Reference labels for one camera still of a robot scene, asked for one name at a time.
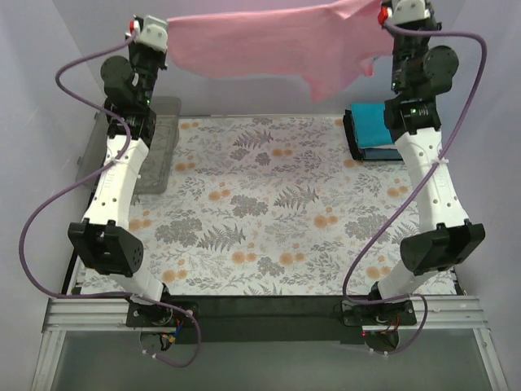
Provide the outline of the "pink t shirt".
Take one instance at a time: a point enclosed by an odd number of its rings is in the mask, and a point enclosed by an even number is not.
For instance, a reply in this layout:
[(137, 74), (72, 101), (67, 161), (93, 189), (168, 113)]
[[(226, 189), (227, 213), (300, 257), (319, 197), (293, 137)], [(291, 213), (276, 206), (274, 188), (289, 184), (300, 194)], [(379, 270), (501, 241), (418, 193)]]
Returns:
[(338, 1), (277, 11), (193, 15), (168, 21), (169, 58), (206, 78), (301, 77), (312, 101), (369, 77), (392, 38), (377, 1)]

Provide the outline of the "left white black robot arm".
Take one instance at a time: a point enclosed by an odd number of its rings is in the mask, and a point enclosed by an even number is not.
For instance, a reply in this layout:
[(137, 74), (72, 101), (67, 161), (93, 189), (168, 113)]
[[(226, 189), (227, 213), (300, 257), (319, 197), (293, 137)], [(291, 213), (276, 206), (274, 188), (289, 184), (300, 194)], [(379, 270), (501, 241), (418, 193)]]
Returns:
[(168, 289), (142, 263), (144, 247), (129, 230), (129, 207), (155, 133), (151, 97), (158, 72), (167, 67), (167, 29), (167, 22), (154, 16), (135, 17), (126, 34), (128, 55), (113, 55), (100, 68), (109, 167), (81, 222), (68, 228), (85, 267), (116, 281), (137, 304), (134, 313), (157, 326), (173, 319), (173, 311), (158, 304)]

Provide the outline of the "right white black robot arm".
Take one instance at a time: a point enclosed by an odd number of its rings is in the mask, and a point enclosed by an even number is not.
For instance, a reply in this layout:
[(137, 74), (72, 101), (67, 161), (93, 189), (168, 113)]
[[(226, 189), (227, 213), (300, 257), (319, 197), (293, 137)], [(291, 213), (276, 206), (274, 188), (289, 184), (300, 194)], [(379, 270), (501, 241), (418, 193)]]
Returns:
[(383, 1), (379, 23), (393, 38), (392, 90), (384, 104), (384, 123), (414, 187), (406, 204), (416, 202), (419, 233), (400, 243), (400, 261), (374, 284), (368, 296), (345, 297), (347, 325), (396, 324), (413, 313), (410, 298), (426, 281), (465, 261), (485, 238), (484, 226), (471, 222), (462, 207), (445, 156), (436, 99), (453, 86), (459, 59), (444, 45), (429, 1)]

